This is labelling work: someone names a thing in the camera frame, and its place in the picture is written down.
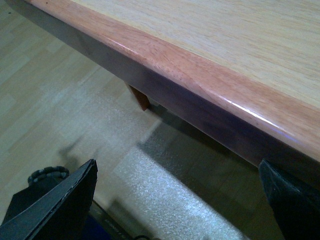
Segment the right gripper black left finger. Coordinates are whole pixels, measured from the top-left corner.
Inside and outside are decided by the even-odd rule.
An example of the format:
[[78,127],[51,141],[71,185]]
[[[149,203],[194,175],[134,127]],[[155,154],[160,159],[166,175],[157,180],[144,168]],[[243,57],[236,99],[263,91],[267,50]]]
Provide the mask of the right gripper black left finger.
[[0,225],[2,240],[79,240],[92,205],[98,167],[88,160],[19,215]]

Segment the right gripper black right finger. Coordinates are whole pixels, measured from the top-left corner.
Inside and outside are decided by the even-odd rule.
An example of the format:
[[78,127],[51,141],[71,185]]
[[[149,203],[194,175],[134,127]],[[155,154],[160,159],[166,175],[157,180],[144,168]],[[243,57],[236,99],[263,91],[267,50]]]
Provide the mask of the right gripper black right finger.
[[320,191],[263,159],[258,166],[268,204],[286,240],[320,238]]

